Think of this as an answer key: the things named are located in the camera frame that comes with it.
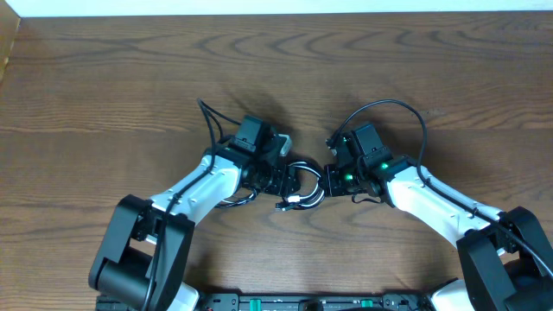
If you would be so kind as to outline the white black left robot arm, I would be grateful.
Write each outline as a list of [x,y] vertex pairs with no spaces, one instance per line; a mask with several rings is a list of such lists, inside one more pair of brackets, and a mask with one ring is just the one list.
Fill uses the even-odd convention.
[[129,194],[115,207],[88,276],[92,289],[135,310],[193,310],[200,293],[183,281],[195,227],[245,187],[286,197],[299,189],[283,161],[291,139],[272,128],[213,142],[199,165],[166,191]]

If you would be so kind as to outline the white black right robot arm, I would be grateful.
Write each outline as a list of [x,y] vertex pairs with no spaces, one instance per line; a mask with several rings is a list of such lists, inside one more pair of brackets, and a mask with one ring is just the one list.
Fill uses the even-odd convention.
[[406,155],[394,156],[376,135],[328,141],[330,196],[368,194],[406,212],[457,250],[463,277],[427,296],[432,310],[550,310],[552,246],[537,217],[482,204],[437,180]]

